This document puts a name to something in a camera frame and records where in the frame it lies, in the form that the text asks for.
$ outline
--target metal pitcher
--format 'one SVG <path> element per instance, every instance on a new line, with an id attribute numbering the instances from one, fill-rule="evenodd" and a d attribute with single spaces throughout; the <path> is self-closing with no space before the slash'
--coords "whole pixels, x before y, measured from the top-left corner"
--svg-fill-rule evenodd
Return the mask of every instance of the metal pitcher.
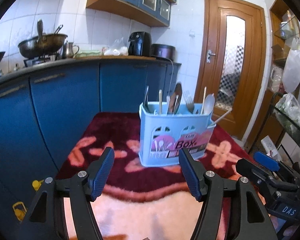
<path id="1" fill-rule="evenodd" d="M 78 50 L 76 53 L 73 52 L 73 48 L 77 47 Z M 73 42 L 66 42 L 62 47 L 62 58 L 73 58 L 80 50 L 78 45 L 73 45 Z"/>

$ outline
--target silver screw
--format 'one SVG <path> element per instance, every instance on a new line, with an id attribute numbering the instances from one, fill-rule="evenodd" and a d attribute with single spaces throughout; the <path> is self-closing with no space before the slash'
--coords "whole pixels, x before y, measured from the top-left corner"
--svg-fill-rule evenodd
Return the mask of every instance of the silver screw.
<path id="1" fill-rule="evenodd" d="M 248 178 L 246 177 L 241 177 L 240 180 L 243 182 L 243 183 L 248 183 Z"/>
<path id="2" fill-rule="evenodd" d="M 78 176 L 80 177 L 80 178 L 83 178 L 83 177 L 85 177 L 87 175 L 87 172 L 86 171 L 79 171 L 79 173 L 78 173 Z"/>
<path id="3" fill-rule="evenodd" d="M 208 177 L 213 177 L 213 176 L 215 175 L 215 173 L 214 173 L 213 171 L 207 171 L 207 172 L 206 172 L 206 175 L 207 175 Z"/>
<path id="4" fill-rule="evenodd" d="M 53 181 L 53 178 L 51 178 L 51 177 L 48 177 L 44 180 L 44 182 L 47 184 L 51 183 L 52 181 Z"/>

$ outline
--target plastic utensil box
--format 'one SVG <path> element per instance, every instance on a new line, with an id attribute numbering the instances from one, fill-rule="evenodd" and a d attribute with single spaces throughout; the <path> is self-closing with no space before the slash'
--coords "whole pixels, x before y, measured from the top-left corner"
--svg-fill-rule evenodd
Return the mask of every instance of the plastic utensil box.
<path id="1" fill-rule="evenodd" d="M 194 104 L 194 113 L 202 104 Z M 141 164 L 145 167 L 160 167 L 179 164 L 179 149 L 187 147 L 194 159 L 204 156 L 213 129 L 211 116 L 191 114 L 185 104 L 181 104 L 177 114 L 166 114 L 167 103 L 162 103 L 161 115 L 158 102 L 148 103 L 149 112 L 140 105 L 141 119 L 140 151 Z"/>

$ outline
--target black air fryer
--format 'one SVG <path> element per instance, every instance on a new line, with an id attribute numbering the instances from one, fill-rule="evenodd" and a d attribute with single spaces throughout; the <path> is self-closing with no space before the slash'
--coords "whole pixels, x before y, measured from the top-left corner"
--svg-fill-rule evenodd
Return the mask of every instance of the black air fryer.
<path id="1" fill-rule="evenodd" d="M 151 35 L 146 32 L 131 33 L 129 37 L 129 55 L 150 57 Z"/>

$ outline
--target yellow plastic handle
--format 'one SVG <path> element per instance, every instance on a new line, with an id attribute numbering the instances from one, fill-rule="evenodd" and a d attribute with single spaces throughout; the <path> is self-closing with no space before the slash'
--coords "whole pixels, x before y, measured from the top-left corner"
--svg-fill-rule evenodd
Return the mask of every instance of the yellow plastic handle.
<path id="1" fill-rule="evenodd" d="M 19 205 L 21 205 L 21 206 L 23 207 L 24 210 L 21 210 L 21 209 L 19 209 L 19 208 L 16 208 L 16 207 L 19 206 Z M 17 202 L 17 203 L 14 203 L 14 204 L 12 205 L 12 209 L 13 209 L 14 214 L 16 215 L 17 219 L 18 219 L 19 221 L 22 221 L 23 218 L 24 218 L 25 215 L 26 215 L 26 212 L 27 212 L 27 209 L 26 209 L 26 207 L 25 207 L 25 204 L 24 204 L 23 202 L 21 202 L 21 201 L 20 201 L 20 202 Z"/>
<path id="2" fill-rule="evenodd" d="M 32 187 L 34 188 L 35 191 L 38 191 L 43 180 L 34 180 L 32 181 Z"/>

